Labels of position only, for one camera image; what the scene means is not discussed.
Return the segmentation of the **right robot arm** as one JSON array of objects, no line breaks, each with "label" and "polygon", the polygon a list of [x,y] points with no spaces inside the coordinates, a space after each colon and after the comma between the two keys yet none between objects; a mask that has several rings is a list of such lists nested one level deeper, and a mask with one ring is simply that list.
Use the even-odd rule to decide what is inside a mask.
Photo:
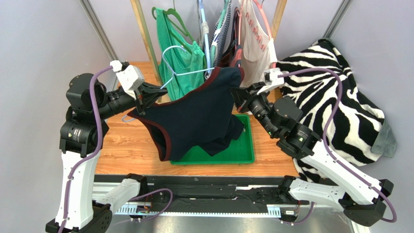
[{"label": "right robot arm", "polygon": [[309,201],[342,211],[350,220],[370,227],[384,220],[393,183],[372,178],[326,147],[321,137],[298,120],[302,111],[288,97],[271,103],[261,91],[263,82],[230,92],[240,113],[251,112],[277,146],[288,156],[306,163],[328,178],[327,184],[285,176],[279,189],[298,201]]}]

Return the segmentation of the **navy tank top maroon trim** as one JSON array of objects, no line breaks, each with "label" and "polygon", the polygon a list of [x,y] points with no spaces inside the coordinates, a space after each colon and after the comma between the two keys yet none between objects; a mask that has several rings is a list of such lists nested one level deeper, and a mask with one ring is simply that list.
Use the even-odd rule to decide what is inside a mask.
[{"label": "navy tank top maroon trim", "polygon": [[154,104],[143,116],[136,109],[127,115],[146,127],[162,162],[180,160],[195,146],[214,156],[243,132],[230,93],[243,79],[241,67],[216,67],[207,81],[180,99]]}]

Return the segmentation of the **green tank top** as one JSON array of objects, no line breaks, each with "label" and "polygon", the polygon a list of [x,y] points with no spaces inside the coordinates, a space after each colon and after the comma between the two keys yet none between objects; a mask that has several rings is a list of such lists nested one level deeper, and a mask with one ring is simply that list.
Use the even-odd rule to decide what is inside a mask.
[{"label": "green tank top", "polygon": [[166,61],[158,66],[171,101],[185,96],[204,83],[206,57],[175,9],[152,8],[158,43]]}]

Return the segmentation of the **green plastic hanger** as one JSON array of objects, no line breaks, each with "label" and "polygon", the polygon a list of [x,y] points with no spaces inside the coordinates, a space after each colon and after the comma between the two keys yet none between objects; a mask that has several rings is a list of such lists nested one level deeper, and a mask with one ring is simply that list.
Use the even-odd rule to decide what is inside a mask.
[{"label": "green plastic hanger", "polygon": [[151,13],[156,21],[156,32],[160,46],[169,44],[186,47],[195,42],[182,17],[174,8],[164,10],[152,7]]}]

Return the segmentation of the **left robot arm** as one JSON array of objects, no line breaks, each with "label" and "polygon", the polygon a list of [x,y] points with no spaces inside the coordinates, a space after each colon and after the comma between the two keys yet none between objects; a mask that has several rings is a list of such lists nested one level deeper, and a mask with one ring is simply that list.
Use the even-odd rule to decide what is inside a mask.
[{"label": "left robot arm", "polygon": [[127,202],[150,195],[147,178],[130,173],[106,194],[93,198],[93,183],[110,117],[135,109],[139,116],[167,89],[147,83],[141,71],[128,62],[114,60],[113,71],[120,87],[107,91],[98,81],[102,71],[74,77],[66,92],[70,103],[60,129],[63,184],[56,217],[46,224],[48,233],[104,233],[113,215]]}]

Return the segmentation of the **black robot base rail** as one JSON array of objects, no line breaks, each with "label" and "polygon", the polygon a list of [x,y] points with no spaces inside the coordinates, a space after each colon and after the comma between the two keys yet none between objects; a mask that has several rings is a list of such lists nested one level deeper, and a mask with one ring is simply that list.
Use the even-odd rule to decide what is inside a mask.
[{"label": "black robot base rail", "polygon": [[134,218],[155,214],[279,218],[297,206],[310,207],[309,200],[297,201],[279,190],[282,184],[282,177],[148,175],[143,192],[153,194],[121,204],[114,213]]}]

